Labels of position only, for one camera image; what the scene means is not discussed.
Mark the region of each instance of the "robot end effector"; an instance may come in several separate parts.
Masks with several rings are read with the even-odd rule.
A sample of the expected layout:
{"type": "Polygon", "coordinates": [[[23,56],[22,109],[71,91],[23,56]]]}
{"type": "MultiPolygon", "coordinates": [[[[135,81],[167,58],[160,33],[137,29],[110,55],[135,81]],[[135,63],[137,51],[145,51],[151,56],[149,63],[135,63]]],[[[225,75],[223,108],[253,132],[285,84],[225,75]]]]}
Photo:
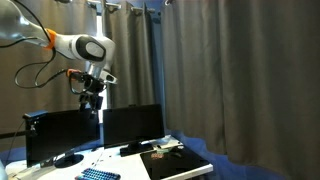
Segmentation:
{"type": "Polygon", "coordinates": [[[62,35],[50,29],[43,29],[28,21],[10,0],[0,1],[0,39],[26,39],[26,42],[46,49],[55,48],[68,59],[89,62],[87,72],[68,73],[69,79],[84,83],[85,91],[79,93],[81,106],[89,102],[93,110],[100,109],[102,100],[99,93],[107,83],[115,84],[117,81],[109,73],[115,50],[113,41],[106,37],[92,37],[85,34],[62,35]]]}

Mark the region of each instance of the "desk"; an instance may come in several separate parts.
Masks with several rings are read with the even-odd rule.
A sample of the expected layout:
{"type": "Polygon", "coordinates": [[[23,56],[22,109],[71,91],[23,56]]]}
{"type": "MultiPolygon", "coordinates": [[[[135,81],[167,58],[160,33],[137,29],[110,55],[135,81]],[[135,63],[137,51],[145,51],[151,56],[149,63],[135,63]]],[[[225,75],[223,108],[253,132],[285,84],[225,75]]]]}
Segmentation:
{"type": "MultiPolygon", "coordinates": [[[[166,136],[160,140],[149,141],[155,149],[157,145],[160,145],[162,149],[169,148],[176,145],[181,145],[181,143],[171,136],[166,136]]],[[[24,175],[23,173],[29,173],[27,178],[24,179],[74,179],[80,174],[84,169],[88,167],[93,167],[96,169],[114,172],[121,175],[121,180],[150,180],[148,172],[145,169],[143,161],[141,160],[140,154],[134,154],[130,156],[121,157],[119,155],[119,149],[124,146],[115,148],[99,148],[92,152],[91,150],[82,151],[76,154],[84,155],[84,159],[71,167],[57,169],[54,166],[47,168],[37,168],[33,167],[31,170],[26,169],[26,161],[13,162],[6,166],[6,172],[8,175],[18,174],[24,175]]],[[[208,172],[213,171],[213,166],[211,164],[202,166],[197,169],[193,169],[184,173],[180,173],[171,177],[166,178],[166,180],[172,179],[188,179],[195,176],[199,176],[208,172]]]]}

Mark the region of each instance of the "computer monitor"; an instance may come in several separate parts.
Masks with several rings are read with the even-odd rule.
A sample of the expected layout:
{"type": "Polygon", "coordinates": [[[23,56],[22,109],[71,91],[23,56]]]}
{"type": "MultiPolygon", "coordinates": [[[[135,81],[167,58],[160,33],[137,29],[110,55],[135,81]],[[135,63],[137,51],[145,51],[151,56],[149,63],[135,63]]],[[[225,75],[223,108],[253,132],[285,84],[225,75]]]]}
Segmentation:
{"type": "Polygon", "coordinates": [[[27,167],[52,162],[53,157],[64,153],[63,158],[52,162],[55,167],[74,165],[83,159],[74,154],[74,148],[100,138],[98,115],[89,109],[47,113],[36,120],[34,128],[36,135],[26,135],[27,167]]]}
{"type": "Polygon", "coordinates": [[[121,156],[153,150],[143,141],[165,136],[162,109],[159,104],[106,109],[103,111],[104,147],[126,145],[121,156]]]}

